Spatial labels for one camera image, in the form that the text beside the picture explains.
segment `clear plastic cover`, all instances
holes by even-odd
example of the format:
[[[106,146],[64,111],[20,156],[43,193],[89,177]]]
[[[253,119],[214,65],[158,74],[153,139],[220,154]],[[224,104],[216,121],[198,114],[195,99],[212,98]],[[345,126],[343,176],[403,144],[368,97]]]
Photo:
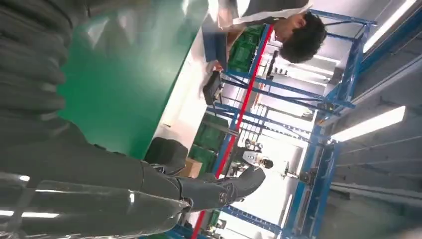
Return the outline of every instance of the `clear plastic cover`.
[[[26,188],[28,180],[0,174],[0,237],[135,238],[171,229],[189,206],[127,189],[52,181]]]

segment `industrial rack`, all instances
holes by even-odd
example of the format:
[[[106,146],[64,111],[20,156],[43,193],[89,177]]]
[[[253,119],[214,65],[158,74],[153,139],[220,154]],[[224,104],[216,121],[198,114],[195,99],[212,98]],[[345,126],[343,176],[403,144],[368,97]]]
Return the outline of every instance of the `industrial rack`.
[[[303,172],[308,172],[311,168],[316,168],[316,178],[310,187],[303,183],[299,183],[292,200],[290,211],[283,227],[267,222],[263,219],[255,217],[247,212],[237,209],[232,206],[225,207],[221,211],[226,212],[230,215],[238,217],[244,221],[252,223],[263,229],[266,229],[276,235],[282,236],[282,238],[309,238],[314,239],[318,237],[318,233],[321,228],[322,218],[325,212],[327,197],[334,175],[334,167],[338,158],[341,142],[330,139],[329,136],[324,135],[324,128],[320,126],[324,121],[331,120],[337,116],[340,116],[341,111],[345,108],[353,109],[353,105],[350,101],[353,97],[355,85],[359,77],[360,63],[363,59],[363,47],[368,39],[369,31],[372,26],[376,24],[374,21],[368,21],[360,18],[349,17],[334,13],[322,12],[312,10],[312,13],[323,17],[336,20],[334,23],[326,25],[338,25],[338,24],[358,24],[362,26],[362,34],[357,38],[337,35],[328,33],[328,37],[333,37],[352,43],[350,53],[348,56],[346,68],[344,70],[342,81],[326,96],[321,96],[311,92],[307,92],[294,87],[286,86],[283,84],[275,83],[267,79],[261,79],[257,77],[257,71],[259,68],[259,62],[261,61],[264,48],[270,38],[272,32],[272,26],[267,25],[264,33],[261,37],[257,54],[253,60],[251,69],[248,73],[239,72],[225,72],[228,76],[223,82],[226,84],[234,85],[239,88],[246,89],[246,95],[242,102],[241,108],[235,108],[224,104],[215,104],[214,108],[208,108],[208,111],[214,112],[220,116],[229,117],[232,119],[229,129],[238,131],[241,123],[247,123],[259,128],[268,129],[276,133],[280,133],[286,136],[296,138],[298,140],[305,141],[309,144],[304,163],[302,166]],[[248,84],[244,82],[244,79],[249,79]],[[258,82],[271,87],[296,92],[301,95],[305,95],[306,98],[298,97],[284,97],[271,92],[267,92],[258,88],[253,87],[254,83]],[[314,116],[314,121],[317,122],[312,131],[303,130],[297,127],[292,127],[284,123],[276,122],[266,117],[246,112],[246,105],[249,101],[251,92],[257,92],[263,95],[267,95],[276,99],[287,101],[290,103],[305,106],[314,110],[317,110]],[[315,106],[308,102],[319,102]],[[321,107],[323,104],[332,104],[332,108]],[[243,119],[244,116],[256,120]],[[287,129],[287,132],[281,132],[277,129],[272,129],[265,125],[265,122],[273,123]],[[218,158],[215,162],[213,173],[218,177],[224,168],[224,165],[229,158],[230,152],[234,146],[235,137],[227,135],[223,145],[219,151]],[[172,237],[177,235],[184,236],[191,239],[202,237],[200,227],[205,213],[201,212],[198,218],[197,224],[194,229],[187,229],[177,226],[172,232]]]

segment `green table surface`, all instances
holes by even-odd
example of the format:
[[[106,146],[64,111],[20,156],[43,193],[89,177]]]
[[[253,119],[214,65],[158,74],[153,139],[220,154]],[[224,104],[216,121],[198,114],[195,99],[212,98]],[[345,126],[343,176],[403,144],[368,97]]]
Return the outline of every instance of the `green table surface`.
[[[63,67],[67,82],[59,88],[66,98],[62,117],[91,143],[138,159],[208,9],[207,0],[143,1],[75,31]]]

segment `man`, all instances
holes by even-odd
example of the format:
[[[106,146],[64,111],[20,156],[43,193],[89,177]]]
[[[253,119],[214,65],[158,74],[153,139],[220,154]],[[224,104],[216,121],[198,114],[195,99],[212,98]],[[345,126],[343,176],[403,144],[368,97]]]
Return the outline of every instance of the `man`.
[[[266,169],[271,169],[274,166],[273,161],[271,161],[267,156],[265,156],[261,149],[249,149],[249,147],[238,147],[236,148],[234,154],[234,162],[237,164],[235,167],[235,172],[243,172],[246,168],[249,167],[263,167]]]
[[[292,62],[308,61],[318,52],[327,31],[308,12],[313,0],[219,0],[218,25],[227,32],[227,51],[247,26],[273,24],[280,55]]]

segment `cardboard box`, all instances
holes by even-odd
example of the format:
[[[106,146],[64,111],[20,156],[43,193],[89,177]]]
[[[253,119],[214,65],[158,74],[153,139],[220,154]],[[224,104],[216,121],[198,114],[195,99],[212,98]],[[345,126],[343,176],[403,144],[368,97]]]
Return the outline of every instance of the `cardboard box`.
[[[191,158],[186,158],[186,167],[180,172],[181,177],[197,178],[201,170],[202,163]]]

